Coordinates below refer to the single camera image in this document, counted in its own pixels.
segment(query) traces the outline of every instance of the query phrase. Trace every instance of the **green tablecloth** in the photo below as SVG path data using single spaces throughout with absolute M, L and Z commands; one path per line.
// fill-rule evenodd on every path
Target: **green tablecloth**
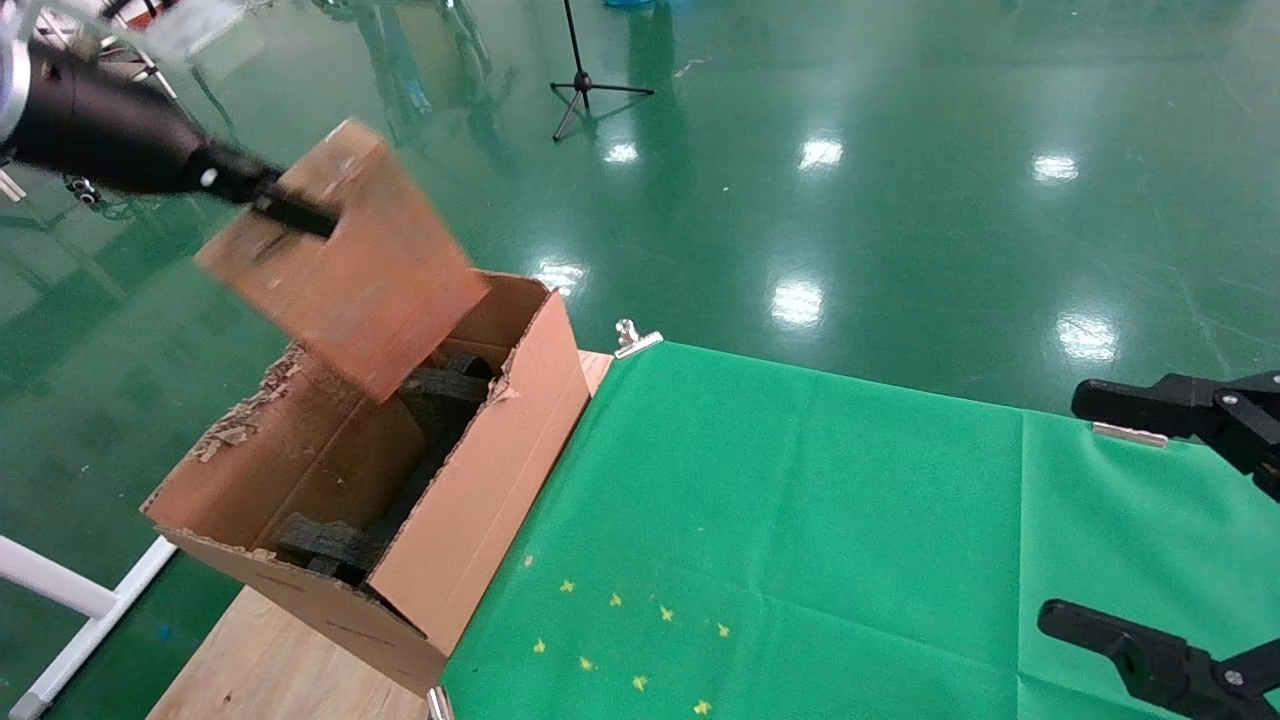
M 1226 656 L 1280 634 L 1277 551 L 1207 448 L 663 343 L 609 372 L 444 683 L 460 720 L 1162 717 L 1041 603 Z

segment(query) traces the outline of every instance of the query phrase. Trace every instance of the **white metal frame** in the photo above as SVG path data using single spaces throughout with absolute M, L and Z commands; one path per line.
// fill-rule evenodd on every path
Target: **white metal frame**
M 14 182 L 9 173 L 4 170 L 0 170 L 0 192 L 14 202 L 22 202 L 22 199 L 27 196 L 27 191 Z
M 88 621 L 36 679 L 27 694 L 9 710 L 9 720 L 36 720 L 44 715 L 54 702 L 54 697 L 67 687 L 72 675 L 84 665 L 129 606 L 142 596 L 142 591 L 173 557 L 175 550 L 177 547 L 169 541 L 156 538 L 115 589 L 109 591 L 0 536 L 0 578 L 88 616 Z

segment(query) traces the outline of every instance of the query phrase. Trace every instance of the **cardboard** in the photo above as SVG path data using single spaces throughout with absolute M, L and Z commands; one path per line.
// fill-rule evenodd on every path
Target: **cardboard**
M 229 414 L 252 432 L 211 455 L 202 438 L 142 506 L 175 544 L 420 694 L 438 683 L 589 397 L 561 295 L 529 278 L 484 281 L 492 291 L 440 348 L 477 352 L 499 377 L 370 574 L 376 596 L 282 561 L 271 536 L 294 511 L 367 523 L 426 441 L 398 398 L 362 397 L 298 350 L 269 372 L 268 400 Z
M 321 240 L 243 213 L 196 261 L 378 401 L 484 297 L 431 204 L 367 127 L 347 120 L 280 178 L 340 210 Z

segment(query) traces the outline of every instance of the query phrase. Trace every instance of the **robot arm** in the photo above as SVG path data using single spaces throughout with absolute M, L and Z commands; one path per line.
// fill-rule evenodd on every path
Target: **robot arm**
M 283 170 L 206 136 L 155 88 L 44 42 L 0 41 L 0 156 L 123 192 L 206 192 L 320 237 L 337 225 L 279 186 Z

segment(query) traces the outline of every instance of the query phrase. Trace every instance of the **cardboard box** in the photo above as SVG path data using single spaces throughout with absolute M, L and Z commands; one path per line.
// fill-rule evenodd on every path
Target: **cardboard box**
M 375 594 L 275 557 L 293 512 L 362 525 L 416 466 L 422 430 L 296 347 L 142 506 L 178 547 L 271 598 L 406 688 L 425 693 L 489 585 L 588 401 L 564 302 L 540 282 L 492 291 L 440 348 L 500 374 L 367 578 Z

